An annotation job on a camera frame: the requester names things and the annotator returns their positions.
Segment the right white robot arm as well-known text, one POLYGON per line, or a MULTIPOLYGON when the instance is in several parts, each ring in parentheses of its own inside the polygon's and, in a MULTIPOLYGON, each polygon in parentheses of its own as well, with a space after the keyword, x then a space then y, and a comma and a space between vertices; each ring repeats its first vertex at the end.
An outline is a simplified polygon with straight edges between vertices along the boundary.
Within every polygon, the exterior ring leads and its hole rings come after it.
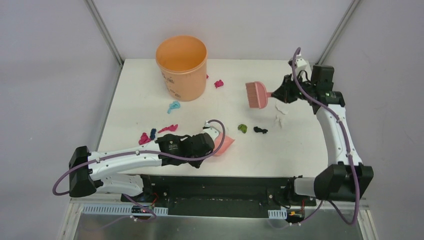
POLYGON ((346 123, 343 94, 333 90, 334 68, 314 65, 310 78, 302 79, 302 70, 292 67, 271 97, 290 104, 305 100, 312 107, 324 136, 328 166, 316 177, 293 177, 284 190, 284 200, 296 205, 304 196, 324 201, 355 202, 370 185, 374 171, 356 152, 346 123))

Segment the pink hand brush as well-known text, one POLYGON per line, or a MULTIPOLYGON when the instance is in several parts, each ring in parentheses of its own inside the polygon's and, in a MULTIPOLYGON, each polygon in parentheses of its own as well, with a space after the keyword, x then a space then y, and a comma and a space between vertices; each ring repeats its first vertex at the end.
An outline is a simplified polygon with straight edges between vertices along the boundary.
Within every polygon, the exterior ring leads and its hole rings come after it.
POLYGON ((272 97, 272 92, 267 91, 262 82, 247 82, 245 88, 248 105, 251 109, 263 109, 268 105, 268 98, 272 97))

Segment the pink dustpan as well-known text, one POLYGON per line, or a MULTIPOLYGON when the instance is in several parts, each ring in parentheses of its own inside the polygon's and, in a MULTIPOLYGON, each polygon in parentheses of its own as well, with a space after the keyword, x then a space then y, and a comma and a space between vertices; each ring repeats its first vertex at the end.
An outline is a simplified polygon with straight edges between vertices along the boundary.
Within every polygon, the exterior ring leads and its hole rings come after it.
POLYGON ((227 135, 225 137, 223 137, 223 134, 220 133, 214 140, 214 151, 221 144, 222 140, 223 140, 223 144, 222 144, 221 148, 213 155, 214 157, 221 156, 235 141, 233 138, 231 138, 227 135))

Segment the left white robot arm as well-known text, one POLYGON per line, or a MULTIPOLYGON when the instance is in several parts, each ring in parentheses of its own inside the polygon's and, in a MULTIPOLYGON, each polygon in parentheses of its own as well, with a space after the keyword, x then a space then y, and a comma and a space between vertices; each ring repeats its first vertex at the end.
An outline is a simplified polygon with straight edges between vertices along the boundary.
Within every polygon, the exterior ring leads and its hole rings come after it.
POLYGON ((216 145, 217 131, 196 135, 165 134, 155 141, 124 150, 90 152, 87 146, 77 147, 69 161, 69 195, 90 196, 97 191, 134 196, 140 202, 152 198, 153 189, 140 176, 117 176, 143 167, 179 166, 188 163, 199 168, 216 145))

